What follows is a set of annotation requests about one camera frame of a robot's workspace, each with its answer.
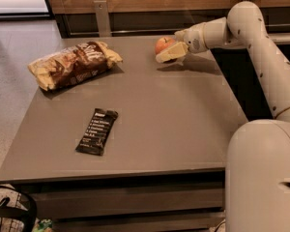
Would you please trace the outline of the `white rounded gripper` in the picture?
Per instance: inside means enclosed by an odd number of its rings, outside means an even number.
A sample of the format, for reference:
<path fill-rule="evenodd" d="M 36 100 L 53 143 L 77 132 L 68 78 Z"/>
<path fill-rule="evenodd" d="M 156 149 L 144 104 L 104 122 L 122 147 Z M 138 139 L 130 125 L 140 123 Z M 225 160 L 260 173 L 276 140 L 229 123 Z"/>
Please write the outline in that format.
<path fill-rule="evenodd" d="M 185 56 L 190 53 L 200 53 L 206 50 L 204 41 L 205 22 L 195 24 L 190 28 L 176 31 L 175 37 L 179 42 L 175 42 L 156 55 L 158 63 L 168 62 Z"/>

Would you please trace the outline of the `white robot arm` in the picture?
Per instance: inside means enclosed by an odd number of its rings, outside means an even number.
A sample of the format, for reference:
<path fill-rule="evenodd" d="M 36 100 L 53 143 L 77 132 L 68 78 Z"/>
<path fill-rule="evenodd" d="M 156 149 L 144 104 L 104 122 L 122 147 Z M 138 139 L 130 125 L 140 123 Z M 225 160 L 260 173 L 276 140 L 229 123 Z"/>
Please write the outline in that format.
<path fill-rule="evenodd" d="M 259 7 L 234 5 L 223 18 L 177 31 L 156 55 L 165 63 L 213 48 L 244 48 L 270 108 L 232 136 L 225 166 L 225 232 L 290 232 L 290 61 L 270 38 Z"/>

